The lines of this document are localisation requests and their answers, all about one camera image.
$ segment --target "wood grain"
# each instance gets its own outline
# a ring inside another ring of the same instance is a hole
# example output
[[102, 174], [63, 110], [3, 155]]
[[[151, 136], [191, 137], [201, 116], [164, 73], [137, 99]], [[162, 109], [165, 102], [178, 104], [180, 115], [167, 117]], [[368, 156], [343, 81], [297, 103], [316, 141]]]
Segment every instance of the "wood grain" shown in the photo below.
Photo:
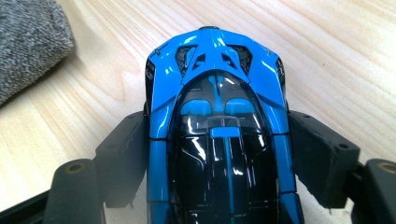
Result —
[[[216, 25], [276, 52], [290, 108], [361, 147], [361, 161], [396, 161], [394, 1], [58, 1], [76, 49], [0, 108], [0, 210], [50, 187], [55, 169], [94, 150], [145, 101], [149, 53], [174, 35]], [[307, 223], [349, 221], [299, 185]], [[109, 223], [146, 223], [146, 184]]]

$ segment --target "model car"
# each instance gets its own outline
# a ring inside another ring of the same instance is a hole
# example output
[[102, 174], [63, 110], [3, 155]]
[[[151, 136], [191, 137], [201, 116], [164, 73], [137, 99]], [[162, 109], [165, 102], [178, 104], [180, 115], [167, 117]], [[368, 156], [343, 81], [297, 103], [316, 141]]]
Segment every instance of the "model car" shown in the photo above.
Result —
[[280, 58], [217, 27], [178, 35], [146, 65], [151, 223], [303, 219]]

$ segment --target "towel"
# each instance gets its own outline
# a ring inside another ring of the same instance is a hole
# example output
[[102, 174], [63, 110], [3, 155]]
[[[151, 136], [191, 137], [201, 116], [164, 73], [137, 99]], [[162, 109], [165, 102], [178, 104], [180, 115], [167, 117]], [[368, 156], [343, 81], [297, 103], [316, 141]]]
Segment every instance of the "towel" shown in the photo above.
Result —
[[67, 18], [53, 0], [0, 0], [0, 105], [73, 47]]

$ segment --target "car body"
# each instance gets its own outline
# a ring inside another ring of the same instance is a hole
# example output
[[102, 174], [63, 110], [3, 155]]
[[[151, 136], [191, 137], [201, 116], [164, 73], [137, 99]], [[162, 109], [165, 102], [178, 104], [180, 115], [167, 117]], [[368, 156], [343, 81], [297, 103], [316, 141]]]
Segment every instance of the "car body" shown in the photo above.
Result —
[[146, 65], [148, 222], [304, 222], [285, 74], [252, 39], [203, 27]]

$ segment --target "toy car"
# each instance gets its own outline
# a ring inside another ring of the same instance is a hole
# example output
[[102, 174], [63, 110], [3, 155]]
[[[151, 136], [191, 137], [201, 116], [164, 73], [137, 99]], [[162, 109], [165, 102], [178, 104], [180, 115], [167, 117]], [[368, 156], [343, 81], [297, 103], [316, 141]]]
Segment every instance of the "toy car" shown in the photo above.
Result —
[[303, 220], [291, 169], [280, 58], [203, 27], [146, 65], [151, 223]]

